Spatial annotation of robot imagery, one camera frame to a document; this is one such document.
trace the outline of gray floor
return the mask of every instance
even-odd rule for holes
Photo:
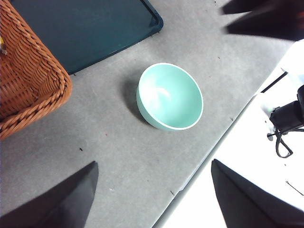
[[[225,35],[236,16],[219,14],[224,0],[150,2],[164,20],[160,33],[71,76],[63,107],[1,142],[2,214],[96,160],[86,228],[151,227],[292,44]],[[193,128],[164,132],[141,118],[136,85],[157,62],[198,82],[204,113]]]

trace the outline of wicker basket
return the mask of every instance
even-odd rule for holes
[[[8,0],[0,0],[0,139],[23,129],[64,104],[72,82]]]

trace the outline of cable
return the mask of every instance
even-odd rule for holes
[[[287,71],[285,71],[280,77],[278,77],[275,81],[273,81],[269,86],[267,86],[261,93],[266,92],[268,89],[270,89],[274,84],[276,84],[278,81],[280,81],[283,77],[285,77],[288,74]]]
[[[288,134],[289,132],[304,132],[304,129],[299,128],[293,128],[288,131],[279,132],[277,129],[275,130],[275,133],[273,135],[276,136],[276,144],[275,144],[275,152],[280,158],[288,158],[290,155],[292,155],[294,152],[287,146],[287,144],[283,141],[282,135]],[[279,144],[282,144],[287,150],[288,154],[286,156],[282,156],[279,152]]]

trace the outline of mint green bowl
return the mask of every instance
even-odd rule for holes
[[[162,130],[191,128],[203,112],[198,84],[185,70],[169,63],[154,64],[143,72],[136,101],[145,120]]]

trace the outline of white bowl rim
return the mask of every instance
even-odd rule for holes
[[[188,75],[188,77],[189,77],[190,79],[192,79],[192,81],[195,83],[197,89],[199,90],[199,95],[200,95],[200,99],[201,99],[201,111],[200,111],[200,114],[199,114],[197,120],[196,120],[193,124],[191,124],[191,125],[189,125],[189,126],[187,126],[187,127],[173,127],[173,126],[169,126],[169,125],[165,124],[164,122],[162,122],[162,121],[160,121],[158,118],[156,118],[156,117],[155,117],[155,116],[146,108],[146,106],[144,105],[143,102],[142,102],[142,105],[144,106],[144,108],[145,108],[145,110],[147,111],[147,113],[148,113],[156,122],[158,122],[160,125],[162,125],[162,126],[168,128],[168,129],[178,131],[178,130],[186,130],[186,129],[189,129],[189,128],[193,127],[194,125],[196,125],[196,124],[198,123],[198,121],[200,120],[200,118],[201,118],[201,116],[202,116],[202,114],[203,114],[203,110],[204,110],[204,100],[203,100],[202,92],[201,92],[200,87],[199,87],[199,85],[197,84],[197,82],[194,80],[194,78],[193,78],[187,71],[185,71],[185,70],[182,69],[181,67],[179,67],[179,66],[177,66],[177,65],[174,65],[174,64],[171,64],[171,63],[156,63],[156,64],[153,64],[153,65],[149,66],[147,69],[145,69],[145,71],[144,71],[144,72],[142,73],[142,75],[141,75],[141,78],[139,79],[139,83],[138,83],[139,97],[141,97],[141,81],[142,81],[143,76],[145,75],[145,73],[146,73],[149,69],[151,69],[152,67],[155,67],[155,66],[157,66],[157,65],[169,65],[169,66],[176,67],[176,68],[178,68],[179,70],[181,70],[181,71],[183,71],[184,73],[186,73],[186,75]]]

